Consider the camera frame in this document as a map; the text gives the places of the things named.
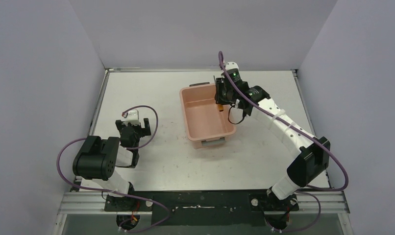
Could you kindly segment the aluminium front rail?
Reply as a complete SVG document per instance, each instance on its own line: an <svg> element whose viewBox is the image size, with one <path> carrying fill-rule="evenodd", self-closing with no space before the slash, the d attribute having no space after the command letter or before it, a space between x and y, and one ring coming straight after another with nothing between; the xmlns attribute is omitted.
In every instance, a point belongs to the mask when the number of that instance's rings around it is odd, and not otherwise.
<svg viewBox="0 0 395 235"><path fill-rule="evenodd" d="M311 192L321 203L321 212L328 214L349 214L350 210L343 192ZM297 195L299 210L296 213L318 211L316 200L309 195ZM99 192L66 192L63 195L59 214L128 214L129 211L106 211L107 202Z"/></svg>

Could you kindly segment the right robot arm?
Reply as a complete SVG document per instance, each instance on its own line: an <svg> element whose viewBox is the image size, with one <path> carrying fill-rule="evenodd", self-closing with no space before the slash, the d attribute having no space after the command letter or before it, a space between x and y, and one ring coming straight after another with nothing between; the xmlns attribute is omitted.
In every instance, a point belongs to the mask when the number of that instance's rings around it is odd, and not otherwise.
<svg viewBox="0 0 395 235"><path fill-rule="evenodd" d="M215 78L215 102L243 111L264 124L288 149L293 161L284 176L267 189L266 204L272 210L282 210L295 201L294 192L310 184L329 165L330 142L318 139L304 130L281 109L260 86L249 87L237 69L229 72L232 81L222 73Z"/></svg>

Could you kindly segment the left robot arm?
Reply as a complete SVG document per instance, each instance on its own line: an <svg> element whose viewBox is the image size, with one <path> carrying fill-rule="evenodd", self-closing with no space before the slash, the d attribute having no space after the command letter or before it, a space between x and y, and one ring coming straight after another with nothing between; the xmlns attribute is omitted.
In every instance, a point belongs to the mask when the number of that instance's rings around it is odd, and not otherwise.
<svg viewBox="0 0 395 235"><path fill-rule="evenodd" d="M88 136L73 162L73 173L92 180L103 189L109 190L106 198L107 211L133 211L140 201L131 194L134 186L122 178L116 168L135 168L139 160L139 142L151 136L149 119L117 120L119 137L102 139Z"/></svg>

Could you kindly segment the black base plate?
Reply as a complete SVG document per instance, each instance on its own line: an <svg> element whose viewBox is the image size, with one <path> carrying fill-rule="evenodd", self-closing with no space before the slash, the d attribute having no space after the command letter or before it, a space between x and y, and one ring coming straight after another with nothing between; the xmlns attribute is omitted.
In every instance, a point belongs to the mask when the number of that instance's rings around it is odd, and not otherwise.
<svg viewBox="0 0 395 235"><path fill-rule="evenodd" d="M137 191L134 196L153 200L148 206L143 200L108 195L104 210L121 212L117 221L150 213L152 223L167 215L163 226L227 226L246 224L265 226L267 222L284 228L290 213L299 210L297 197L292 194L276 202L265 189L220 191Z"/></svg>

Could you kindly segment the pink plastic bin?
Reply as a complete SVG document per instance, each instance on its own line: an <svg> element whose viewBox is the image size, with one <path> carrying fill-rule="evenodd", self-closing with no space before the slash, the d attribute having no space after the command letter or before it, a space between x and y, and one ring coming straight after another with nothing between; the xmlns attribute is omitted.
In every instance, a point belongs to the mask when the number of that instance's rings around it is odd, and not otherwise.
<svg viewBox="0 0 395 235"><path fill-rule="evenodd" d="M179 92L188 140L199 149L226 143L236 133L228 121L228 107L219 112L215 102L215 84L196 83Z"/></svg>

